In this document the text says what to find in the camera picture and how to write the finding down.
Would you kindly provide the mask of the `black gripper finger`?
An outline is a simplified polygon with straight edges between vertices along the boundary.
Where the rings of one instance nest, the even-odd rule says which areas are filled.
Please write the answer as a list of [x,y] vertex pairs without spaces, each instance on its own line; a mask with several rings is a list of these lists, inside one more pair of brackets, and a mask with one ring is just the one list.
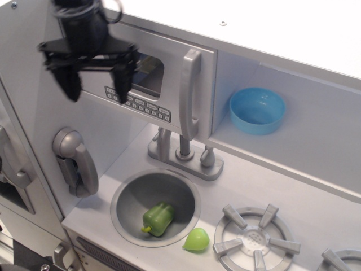
[[127,94],[131,90],[134,73],[135,63],[118,63],[111,70],[113,85],[121,104],[127,101]]
[[54,69],[51,72],[66,96],[73,102],[77,102],[82,91],[78,71],[72,66],[66,66]]

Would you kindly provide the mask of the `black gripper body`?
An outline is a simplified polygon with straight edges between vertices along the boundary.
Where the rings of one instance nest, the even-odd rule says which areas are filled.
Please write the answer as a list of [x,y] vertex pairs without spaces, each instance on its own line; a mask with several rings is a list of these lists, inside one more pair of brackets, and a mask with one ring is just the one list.
[[137,48],[109,34],[109,21],[102,11],[59,11],[54,16],[60,20],[65,37],[38,45],[48,70],[53,73],[136,71]]

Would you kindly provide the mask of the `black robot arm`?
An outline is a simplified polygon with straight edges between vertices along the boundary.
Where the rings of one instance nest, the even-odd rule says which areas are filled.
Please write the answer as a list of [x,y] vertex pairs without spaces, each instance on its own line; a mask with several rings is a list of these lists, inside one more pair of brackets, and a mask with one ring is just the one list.
[[111,74],[119,103],[126,103],[137,70],[137,47],[112,37],[108,30],[122,14],[108,20],[101,1],[52,1],[51,12],[60,21],[65,36],[40,43],[38,50],[66,96],[78,101],[81,71],[106,71]]

